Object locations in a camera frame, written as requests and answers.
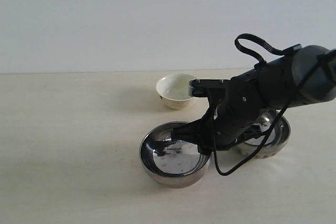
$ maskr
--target cream bowl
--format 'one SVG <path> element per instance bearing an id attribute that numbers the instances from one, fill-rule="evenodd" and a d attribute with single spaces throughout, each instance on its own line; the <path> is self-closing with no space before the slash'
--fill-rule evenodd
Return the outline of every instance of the cream bowl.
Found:
<path id="1" fill-rule="evenodd" d="M 184 73 L 173 73 L 161 78 L 156 84 L 163 103 L 173 109 L 190 107 L 196 102 L 196 97 L 189 95 L 189 82 L 197 79 Z"/>

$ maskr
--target table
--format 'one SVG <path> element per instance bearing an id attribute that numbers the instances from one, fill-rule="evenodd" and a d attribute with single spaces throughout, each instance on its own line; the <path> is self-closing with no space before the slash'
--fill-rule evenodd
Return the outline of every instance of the table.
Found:
<path id="1" fill-rule="evenodd" d="M 227 177 L 212 162 L 183 189 L 154 182 L 139 159 L 143 137 L 207 109 L 204 98 L 185 110 L 162 104 L 155 84 L 171 72 L 1 75 L 0 223 L 335 222 L 335 101 L 288 110 L 290 141 L 272 158 Z M 222 170 L 241 158 L 219 153 Z"/>

